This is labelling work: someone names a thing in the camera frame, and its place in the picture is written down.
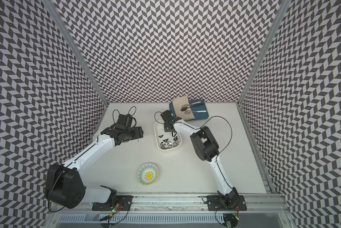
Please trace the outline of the white storage box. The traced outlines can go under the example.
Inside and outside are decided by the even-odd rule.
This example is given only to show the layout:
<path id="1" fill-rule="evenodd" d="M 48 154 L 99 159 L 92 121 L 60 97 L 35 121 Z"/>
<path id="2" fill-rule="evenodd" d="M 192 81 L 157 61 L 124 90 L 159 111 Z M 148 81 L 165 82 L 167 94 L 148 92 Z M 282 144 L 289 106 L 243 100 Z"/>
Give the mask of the white storage box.
<path id="1" fill-rule="evenodd" d="M 174 132 L 165 132 L 164 131 L 164 125 L 162 123 L 155 122 L 153 127 L 154 127 L 154 133 L 155 133 L 155 138 L 156 138 L 156 145 L 158 148 L 159 148 L 160 141 L 164 140 L 164 139 L 171 139 L 171 138 L 177 136 L 178 138 L 180 138 L 180 140 L 182 142 L 182 138 L 181 138 L 180 134 L 174 133 Z M 173 149 L 168 149 L 168 150 L 161 150 L 160 148 L 159 149 L 163 152 L 176 150 L 176 149 L 179 149 L 181 147 L 181 144 L 178 148 L 173 148 Z"/>

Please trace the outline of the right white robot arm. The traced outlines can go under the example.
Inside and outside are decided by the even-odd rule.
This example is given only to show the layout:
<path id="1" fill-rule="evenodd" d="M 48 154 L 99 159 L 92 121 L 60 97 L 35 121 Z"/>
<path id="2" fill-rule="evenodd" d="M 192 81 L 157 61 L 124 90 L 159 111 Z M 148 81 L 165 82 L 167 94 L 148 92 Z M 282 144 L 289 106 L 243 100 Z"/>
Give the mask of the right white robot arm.
<path id="1" fill-rule="evenodd" d="M 220 159 L 219 144 L 207 126 L 196 127 L 179 117 L 165 117 L 164 130 L 189 136 L 196 155 L 208 163 L 215 177 L 219 200 L 223 208 L 231 210 L 237 207 L 239 193 L 229 180 Z"/>

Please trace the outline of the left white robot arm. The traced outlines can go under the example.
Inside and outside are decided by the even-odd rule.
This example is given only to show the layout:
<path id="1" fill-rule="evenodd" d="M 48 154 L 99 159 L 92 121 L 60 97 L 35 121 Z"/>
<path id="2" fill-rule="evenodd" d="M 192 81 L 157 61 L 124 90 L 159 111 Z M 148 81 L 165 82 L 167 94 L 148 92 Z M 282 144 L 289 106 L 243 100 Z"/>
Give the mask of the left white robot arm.
<path id="1" fill-rule="evenodd" d="M 45 198 L 65 208 L 81 203 L 112 203 L 116 190 L 107 186 L 86 187 L 82 178 L 87 171 L 114 147 L 144 135 L 142 127 L 118 130 L 107 127 L 83 151 L 63 164 L 55 163 L 47 171 Z"/>

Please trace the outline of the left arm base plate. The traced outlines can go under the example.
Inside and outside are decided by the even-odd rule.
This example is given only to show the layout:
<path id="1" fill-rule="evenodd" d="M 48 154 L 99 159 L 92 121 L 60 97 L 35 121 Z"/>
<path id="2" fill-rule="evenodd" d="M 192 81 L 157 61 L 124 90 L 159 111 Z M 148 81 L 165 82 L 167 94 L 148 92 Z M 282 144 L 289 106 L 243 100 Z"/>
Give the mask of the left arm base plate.
<path id="1" fill-rule="evenodd" d="M 132 200 L 132 195 L 118 195 L 116 199 L 110 199 L 107 203 L 94 203 L 92 211 L 113 211 L 118 204 L 121 211 L 129 211 Z"/>

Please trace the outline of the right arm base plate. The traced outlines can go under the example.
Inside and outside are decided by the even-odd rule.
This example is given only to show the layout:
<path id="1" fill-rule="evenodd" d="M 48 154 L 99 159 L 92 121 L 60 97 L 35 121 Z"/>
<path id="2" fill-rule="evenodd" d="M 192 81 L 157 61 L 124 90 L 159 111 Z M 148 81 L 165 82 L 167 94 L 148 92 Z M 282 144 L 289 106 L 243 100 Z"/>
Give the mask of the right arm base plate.
<path id="1" fill-rule="evenodd" d="M 209 211 L 247 211 L 246 201 L 244 196 L 239 195 L 234 199 L 224 199 L 219 195 L 208 195 L 206 196 L 206 203 Z"/>

